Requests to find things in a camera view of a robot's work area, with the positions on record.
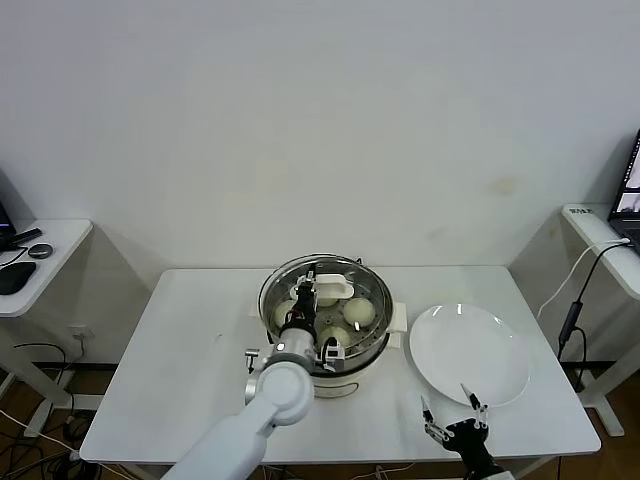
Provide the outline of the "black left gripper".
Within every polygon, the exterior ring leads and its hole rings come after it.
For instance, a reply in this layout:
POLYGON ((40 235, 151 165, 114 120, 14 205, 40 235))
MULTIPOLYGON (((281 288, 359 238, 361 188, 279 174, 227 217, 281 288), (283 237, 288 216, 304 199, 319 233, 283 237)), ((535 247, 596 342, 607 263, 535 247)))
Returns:
POLYGON ((297 295, 294 305, 285 316, 285 328, 313 330, 316 319, 316 271, 310 269, 306 277, 300 277, 292 287, 297 295))

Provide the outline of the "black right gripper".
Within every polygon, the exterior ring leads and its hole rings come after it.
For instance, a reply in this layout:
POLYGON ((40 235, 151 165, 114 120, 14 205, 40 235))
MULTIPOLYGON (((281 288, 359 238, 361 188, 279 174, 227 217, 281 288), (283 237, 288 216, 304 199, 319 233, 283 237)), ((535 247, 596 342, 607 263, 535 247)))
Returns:
POLYGON ((466 468, 466 479, 489 479, 505 472, 485 446, 488 438, 488 406, 475 393, 460 384, 467 400, 475 412, 476 420, 467 419, 442 428, 437 424, 424 396, 421 396, 424 430, 435 441, 443 441, 443 448, 457 453, 466 468))

